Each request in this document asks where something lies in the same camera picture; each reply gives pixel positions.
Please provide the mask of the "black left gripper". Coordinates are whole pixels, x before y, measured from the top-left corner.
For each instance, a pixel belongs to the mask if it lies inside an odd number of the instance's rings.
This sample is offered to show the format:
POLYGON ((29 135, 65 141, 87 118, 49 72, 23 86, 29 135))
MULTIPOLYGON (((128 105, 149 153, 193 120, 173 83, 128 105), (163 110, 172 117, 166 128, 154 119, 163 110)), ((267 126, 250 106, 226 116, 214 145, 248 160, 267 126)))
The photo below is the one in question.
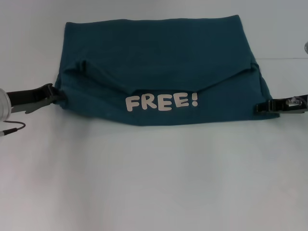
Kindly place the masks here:
POLYGON ((55 88, 51 83, 33 90, 14 91, 7 93, 11 103, 11 113, 32 113, 51 103, 57 104, 64 100, 62 91, 55 88))

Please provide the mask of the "teal blue t-shirt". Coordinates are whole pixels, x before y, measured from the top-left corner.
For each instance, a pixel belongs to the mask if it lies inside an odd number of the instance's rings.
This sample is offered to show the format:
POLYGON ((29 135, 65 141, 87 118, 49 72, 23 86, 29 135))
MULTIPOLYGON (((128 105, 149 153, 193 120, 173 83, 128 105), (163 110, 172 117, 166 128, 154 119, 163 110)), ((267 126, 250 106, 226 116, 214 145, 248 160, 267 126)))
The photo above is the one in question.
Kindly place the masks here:
POLYGON ((271 99, 238 15, 67 23, 55 87, 71 112, 137 126, 266 120, 271 99))

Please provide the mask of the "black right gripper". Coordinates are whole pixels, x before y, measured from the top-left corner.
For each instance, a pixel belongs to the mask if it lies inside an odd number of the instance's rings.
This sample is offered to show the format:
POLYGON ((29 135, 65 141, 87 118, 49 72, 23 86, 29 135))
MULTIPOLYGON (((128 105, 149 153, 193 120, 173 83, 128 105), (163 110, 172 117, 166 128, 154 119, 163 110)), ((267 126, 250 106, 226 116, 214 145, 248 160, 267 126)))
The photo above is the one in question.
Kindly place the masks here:
POLYGON ((302 114, 308 112, 308 94, 298 96, 302 104, 300 106, 289 107, 284 99, 274 99, 272 101, 266 101, 258 103, 256 105, 256 113, 279 113, 279 114, 302 114))

